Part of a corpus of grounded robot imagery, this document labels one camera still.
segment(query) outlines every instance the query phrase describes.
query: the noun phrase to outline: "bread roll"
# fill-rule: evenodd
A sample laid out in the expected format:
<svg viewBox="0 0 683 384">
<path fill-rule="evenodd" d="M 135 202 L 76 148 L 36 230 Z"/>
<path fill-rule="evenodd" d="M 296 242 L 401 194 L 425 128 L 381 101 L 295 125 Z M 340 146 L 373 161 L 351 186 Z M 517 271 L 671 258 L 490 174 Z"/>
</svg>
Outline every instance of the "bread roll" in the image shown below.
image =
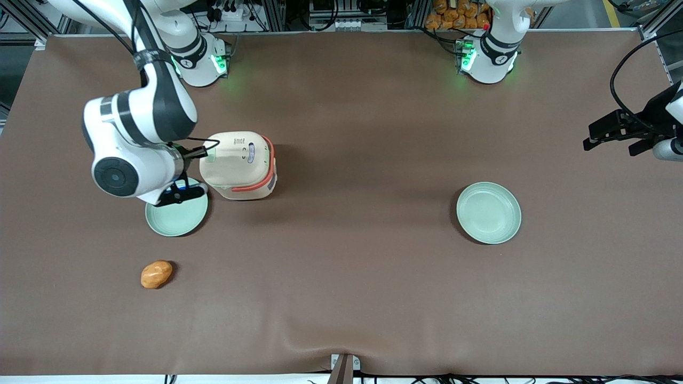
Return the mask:
<svg viewBox="0 0 683 384">
<path fill-rule="evenodd" d="M 443 12 L 448 10 L 448 3 L 446 0 L 433 0 L 432 7 L 434 7 L 434 11 L 436 11 L 436 13 L 443 14 Z"/>
<path fill-rule="evenodd" d="M 463 28 L 465 26 L 465 16 L 460 15 L 458 18 L 453 22 L 453 28 Z"/>
<path fill-rule="evenodd" d="M 429 30 L 441 28 L 441 15 L 430 14 L 427 16 L 427 20 L 425 20 L 425 28 Z"/>
<path fill-rule="evenodd" d="M 477 4 L 470 3 L 470 7 L 467 8 L 467 10 L 464 13 L 465 17 L 473 18 L 473 17 L 477 16 L 478 9 L 479 9 L 479 6 Z"/>
<path fill-rule="evenodd" d="M 477 28 L 484 28 L 485 25 L 490 24 L 487 14 L 477 15 Z"/>
<path fill-rule="evenodd" d="M 473 17 L 468 17 L 465 18 L 465 29 L 476 29 L 477 28 L 477 19 Z"/>
<path fill-rule="evenodd" d="M 458 14 L 457 10 L 447 10 L 446 12 L 443 13 L 443 20 L 444 21 L 455 21 L 458 19 L 460 15 Z"/>
</svg>

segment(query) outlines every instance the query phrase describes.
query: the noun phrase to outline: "green plate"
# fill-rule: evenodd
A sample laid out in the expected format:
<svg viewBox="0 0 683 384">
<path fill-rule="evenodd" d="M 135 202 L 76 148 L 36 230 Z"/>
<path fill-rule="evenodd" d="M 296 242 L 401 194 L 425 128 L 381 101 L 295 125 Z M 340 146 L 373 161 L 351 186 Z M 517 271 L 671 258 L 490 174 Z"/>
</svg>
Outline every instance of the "green plate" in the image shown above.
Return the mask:
<svg viewBox="0 0 683 384">
<path fill-rule="evenodd" d="M 522 224 L 517 199 L 493 182 L 477 182 L 458 197 L 458 221 L 477 241 L 500 244 L 511 239 Z"/>
<path fill-rule="evenodd" d="M 199 184 L 193 178 L 188 178 L 190 185 Z M 185 187 L 185 181 L 178 180 L 179 188 Z M 195 229 L 204 217 L 209 207 L 208 194 L 196 199 L 155 207 L 149 203 L 145 206 L 145 218 L 147 224 L 156 233 L 162 236 L 181 236 Z"/>
</svg>

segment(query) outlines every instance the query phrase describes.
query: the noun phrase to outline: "brown tabletop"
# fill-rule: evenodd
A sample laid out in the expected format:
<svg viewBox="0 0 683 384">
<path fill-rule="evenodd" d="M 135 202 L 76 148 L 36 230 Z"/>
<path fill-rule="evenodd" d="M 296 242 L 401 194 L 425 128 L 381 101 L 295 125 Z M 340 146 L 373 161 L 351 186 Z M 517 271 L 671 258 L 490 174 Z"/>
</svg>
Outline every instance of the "brown tabletop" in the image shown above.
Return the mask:
<svg viewBox="0 0 683 384">
<path fill-rule="evenodd" d="M 0 139 L 0 374 L 309 372 L 338 352 L 370 374 L 680 373 L 683 165 L 581 145 L 638 42 L 530 33 L 480 85 L 420 33 L 244 37 L 228 79 L 189 89 L 193 135 L 267 135 L 279 182 L 212 193 L 198 231 L 164 238 L 96 187 L 81 136 L 88 100 L 139 85 L 130 56 L 49 39 Z M 653 46 L 617 81 L 636 111 L 667 86 Z M 456 219 L 483 180 L 522 206 L 502 245 Z M 159 258 L 176 278 L 145 290 Z"/>
</svg>

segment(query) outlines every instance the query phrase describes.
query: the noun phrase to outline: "metal frame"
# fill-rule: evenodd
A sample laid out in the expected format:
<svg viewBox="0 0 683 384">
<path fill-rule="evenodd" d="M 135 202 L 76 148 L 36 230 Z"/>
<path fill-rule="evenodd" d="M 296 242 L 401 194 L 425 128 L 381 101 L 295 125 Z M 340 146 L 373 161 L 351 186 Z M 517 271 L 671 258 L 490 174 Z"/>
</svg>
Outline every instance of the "metal frame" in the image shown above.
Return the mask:
<svg viewBox="0 0 683 384">
<path fill-rule="evenodd" d="M 424 27 L 425 19 L 431 11 L 431 0 L 415 0 L 406 18 L 406 28 Z"/>
<path fill-rule="evenodd" d="M 538 15 L 536 16 L 536 19 L 533 22 L 533 25 L 531 28 L 540 28 L 543 23 L 546 22 L 546 19 L 548 18 L 548 15 L 553 11 L 553 8 L 555 7 L 543 7 L 541 12 L 538 12 Z"/>
<path fill-rule="evenodd" d="M 671 0 L 668 4 L 661 7 L 652 20 L 643 26 L 643 36 L 651 38 L 657 31 L 666 24 L 673 15 L 683 9 L 683 0 Z"/>
<path fill-rule="evenodd" d="M 45 43 L 49 35 L 65 33 L 72 25 L 71 19 L 62 16 L 55 26 L 28 0 L 3 0 L 0 7 L 26 31 L 0 34 L 3 44 L 32 45 L 35 40 Z"/>
<path fill-rule="evenodd" d="M 263 9 L 266 13 L 270 32 L 282 32 L 285 30 L 286 5 L 280 0 L 263 0 Z"/>
</svg>

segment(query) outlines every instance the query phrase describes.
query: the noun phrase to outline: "wire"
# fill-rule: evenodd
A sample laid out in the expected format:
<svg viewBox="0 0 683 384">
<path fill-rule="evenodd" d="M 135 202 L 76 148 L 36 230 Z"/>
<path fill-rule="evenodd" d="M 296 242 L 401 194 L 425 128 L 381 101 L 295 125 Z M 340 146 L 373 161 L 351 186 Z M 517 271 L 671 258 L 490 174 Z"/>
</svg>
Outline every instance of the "wire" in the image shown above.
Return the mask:
<svg viewBox="0 0 683 384">
<path fill-rule="evenodd" d="M 140 0 L 136 1 L 135 4 L 135 14 L 133 15 L 133 22 L 130 24 L 130 45 L 133 48 L 133 52 L 137 52 L 137 46 L 135 44 L 135 23 L 137 23 L 137 15 L 140 14 Z"/>
<path fill-rule="evenodd" d="M 616 4 L 614 0 L 607 0 L 608 3 L 610 3 L 614 8 L 617 8 L 617 11 L 619 12 L 628 12 L 628 11 L 633 11 L 631 8 L 628 7 L 625 3 L 622 4 Z"/>
<path fill-rule="evenodd" d="M 450 53 L 451 55 L 455 55 L 455 56 L 464 56 L 462 53 L 458 53 L 458 52 L 455 52 L 455 51 L 451 51 L 447 46 L 445 46 L 445 45 L 443 44 L 443 42 L 441 41 L 441 38 L 436 34 L 436 30 L 434 30 L 434 36 L 436 36 L 436 41 L 438 41 L 438 45 L 440 45 L 441 48 L 443 48 L 444 51 Z"/>
<path fill-rule="evenodd" d="M 261 27 L 261 29 L 263 29 L 263 32 L 268 32 L 268 28 L 266 28 L 266 23 L 264 23 L 263 20 L 261 20 L 261 16 L 259 16 L 258 12 L 256 12 L 256 7 L 254 6 L 252 0 L 247 0 L 247 8 L 249 8 L 249 11 L 254 16 L 256 24 L 258 24 L 258 26 Z"/>
<path fill-rule="evenodd" d="M 626 61 L 627 61 L 631 56 L 633 56 L 633 54 L 636 53 L 639 49 L 643 48 L 644 46 L 648 45 L 649 43 L 651 43 L 651 42 L 653 42 L 653 41 L 657 41 L 657 40 L 659 40 L 659 39 L 661 39 L 661 38 L 665 38 L 665 37 L 667 37 L 667 36 L 670 36 L 670 35 L 673 35 L 673 34 L 679 33 L 679 32 L 683 32 L 683 29 L 676 29 L 675 31 L 667 32 L 667 33 L 664 33 L 663 35 L 659 35 L 659 36 L 655 36 L 655 37 L 653 37 L 653 38 L 649 38 L 649 39 L 643 41 L 642 43 L 636 45 L 636 47 L 633 48 L 629 53 L 627 53 L 626 56 L 624 56 L 624 58 L 619 62 L 619 64 L 617 65 L 617 67 L 614 69 L 614 72 L 612 72 L 612 77 L 609 79 L 609 91 L 610 91 L 610 93 L 612 93 L 612 97 L 614 98 L 614 101 L 617 102 L 617 104 L 619 105 L 619 108 L 623 109 L 624 112 L 626 112 L 626 114 L 629 115 L 633 120 L 635 120 L 636 122 L 638 122 L 638 123 L 644 125 L 644 126 L 645 126 L 646 128 L 648 128 L 648 129 L 652 129 L 652 126 L 651 126 L 650 124 L 644 122 L 643 120 L 641 120 L 638 116 L 636 116 L 636 114 L 633 113 L 633 112 L 624 104 L 624 102 L 621 100 L 621 98 L 619 98 L 619 96 L 617 95 L 617 90 L 615 90 L 615 88 L 614 88 L 614 80 L 617 78 L 617 73 L 619 73 L 619 70 L 622 69 L 622 67 L 624 66 L 624 64 L 626 63 Z"/>
<path fill-rule="evenodd" d="M 363 7 L 363 0 L 356 0 L 356 8 L 358 8 L 363 13 L 369 14 L 370 16 L 380 16 L 387 13 L 386 5 L 381 8 L 365 8 Z"/>
<path fill-rule="evenodd" d="M 414 26 L 414 27 L 410 27 L 410 28 L 408 28 L 408 29 L 417 29 L 418 31 L 422 31 L 422 32 L 424 32 L 427 36 L 429 36 L 429 37 L 431 37 L 432 39 L 435 39 L 435 40 L 441 39 L 441 41 L 443 41 L 443 42 L 451 42 L 451 43 L 455 43 L 455 42 L 456 42 L 456 41 L 453 40 L 453 39 L 437 38 L 437 37 L 436 37 L 436 31 L 434 31 L 434 32 L 432 33 L 429 29 L 426 29 L 425 27 Z M 462 29 L 457 29 L 457 28 L 456 28 L 456 29 L 452 29 L 452 30 L 453 30 L 453 31 L 460 32 L 460 33 L 462 33 L 462 34 L 464 34 L 464 35 L 467 35 L 467 36 L 471 36 L 471 37 L 473 37 L 473 38 L 477 38 L 477 39 L 480 39 L 480 38 L 483 37 L 483 36 L 477 36 L 477 35 L 471 34 L 471 33 L 467 32 L 467 31 L 463 31 Z"/>
<path fill-rule="evenodd" d="M 237 45 L 238 44 L 240 44 L 240 34 L 239 33 L 237 33 L 237 37 L 235 38 L 235 44 L 232 45 L 232 49 L 230 49 L 230 54 L 227 56 L 228 59 L 235 56 L 235 53 L 237 53 Z"/>
<path fill-rule="evenodd" d="M 337 20 L 337 16 L 339 16 L 339 4 L 337 4 L 337 0 L 331 0 L 332 1 L 332 12 L 330 14 L 330 20 L 327 21 L 327 24 L 320 29 L 316 29 L 315 27 L 311 27 L 309 23 L 306 23 L 306 21 L 303 19 L 303 15 L 306 13 L 305 11 L 299 14 L 299 21 L 303 26 L 308 29 L 309 31 L 324 31 L 325 29 L 328 29 L 329 27 L 332 27 L 332 24 L 335 23 Z M 301 4 L 306 5 L 307 1 L 302 0 Z"/>
<path fill-rule="evenodd" d="M 126 47 L 126 50 L 127 50 L 131 55 L 135 54 L 135 52 L 133 51 L 133 49 L 132 49 L 132 48 L 131 48 L 131 47 L 130 47 L 122 38 L 121 38 L 121 36 L 119 36 L 119 34 L 116 33 L 108 24 L 106 24 L 104 21 L 102 21 L 102 19 L 101 19 L 99 16 L 97 16 L 96 14 L 94 14 L 94 12 L 92 12 L 90 9 L 88 9 L 88 7 L 86 7 L 85 5 L 83 5 L 83 3 L 80 2 L 80 0 L 73 0 L 73 1 L 74 1 L 74 3 L 76 3 L 79 7 L 83 8 L 83 10 L 84 10 L 87 14 L 89 14 L 92 18 L 94 18 L 98 23 L 100 23 L 107 31 L 109 31 L 109 33 L 111 33 L 112 35 L 114 35 L 114 37 L 116 38 L 116 40 L 119 40 L 119 42 L 120 42 L 121 44 L 123 44 L 123 45 Z"/>
<path fill-rule="evenodd" d="M 210 146 L 209 148 L 206 148 L 206 150 L 212 150 L 212 149 L 216 148 L 221 143 L 220 140 L 216 140 L 216 139 L 200 139 L 198 137 L 186 137 L 185 139 L 194 140 L 194 141 L 212 141 L 215 143 L 214 145 Z"/>
<path fill-rule="evenodd" d="M 9 20 L 10 20 L 10 14 L 6 14 L 6 13 L 3 13 L 2 11 L 0 11 L 0 23 L 1 23 L 0 29 L 3 29 Z"/>
<path fill-rule="evenodd" d="M 197 28 L 206 28 L 208 30 L 208 25 L 200 23 L 199 20 L 197 20 L 197 15 L 195 14 L 195 11 L 192 9 L 192 5 L 188 6 L 188 9 L 190 10 L 190 13 L 192 13 L 192 17 L 195 19 L 195 24 L 197 25 Z"/>
</svg>

